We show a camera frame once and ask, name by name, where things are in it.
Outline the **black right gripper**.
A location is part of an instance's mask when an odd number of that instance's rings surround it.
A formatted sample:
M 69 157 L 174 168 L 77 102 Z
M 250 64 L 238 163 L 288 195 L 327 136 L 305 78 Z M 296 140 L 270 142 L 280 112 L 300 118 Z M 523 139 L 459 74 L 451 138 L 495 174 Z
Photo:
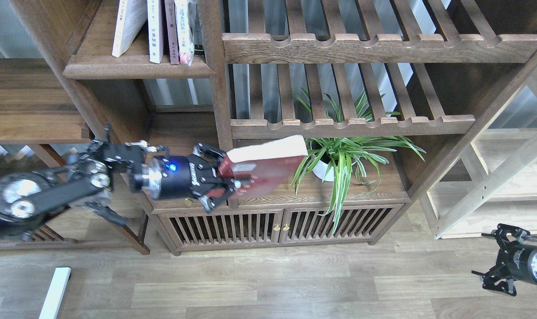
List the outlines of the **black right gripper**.
M 512 245 L 508 235 L 513 236 L 519 244 Z M 496 230 L 482 233 L 481 236 L 494 238 L 504 258 L 504 263 L 497 263 L 486 273 L 471 271 L 481 278 L 483 289 L 516 296 L 515 280 L 537 285 L 537 246 L 523 244 L 525 241 L 537 242 L 537 235 L 518 226 L 498 224 Z

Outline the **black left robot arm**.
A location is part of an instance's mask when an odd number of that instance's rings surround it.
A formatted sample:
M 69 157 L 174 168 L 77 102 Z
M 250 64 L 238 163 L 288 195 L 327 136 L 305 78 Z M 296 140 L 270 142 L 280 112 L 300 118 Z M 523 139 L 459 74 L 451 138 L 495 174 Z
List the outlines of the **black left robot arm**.
M 107 136 L 66 165 L 18 172 L 0 179 L 0 240 L 32 234 L 53 215 L 73 203 L 104 220 L 125 226 L 127 219 L 109 206 L 113 174 L 125 171 L 133 193 L 147 191 L 157 200 L 197 198 L 210 213 L 251 179 L 220 175 L 226 152 L 198 143 L 188 156 L 172 156 L 169 148 L 145 140 L 118 144 Z

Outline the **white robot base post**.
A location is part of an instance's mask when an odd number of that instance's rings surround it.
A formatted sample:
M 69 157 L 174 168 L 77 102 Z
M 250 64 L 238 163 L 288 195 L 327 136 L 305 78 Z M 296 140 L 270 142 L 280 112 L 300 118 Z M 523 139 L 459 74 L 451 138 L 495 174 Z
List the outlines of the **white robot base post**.
M 56 319 L 71 276 L 71 267 L 56 267 L 38 319 Z

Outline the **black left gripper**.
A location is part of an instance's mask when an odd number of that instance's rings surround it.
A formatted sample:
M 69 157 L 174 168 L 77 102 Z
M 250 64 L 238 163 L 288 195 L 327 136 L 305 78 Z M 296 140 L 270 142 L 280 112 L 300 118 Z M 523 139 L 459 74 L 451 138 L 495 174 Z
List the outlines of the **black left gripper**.
M 188 157 L 155 156 L 143 174 L 143 190 L 156 200 L 197 198 L 210 213 L 251 182 L 250 178 L 215 176 L 214 170 L 226 156 L 225 151 L 206 143 L 195 144 Z M 212 165 L 203 158 L 212 160 Z

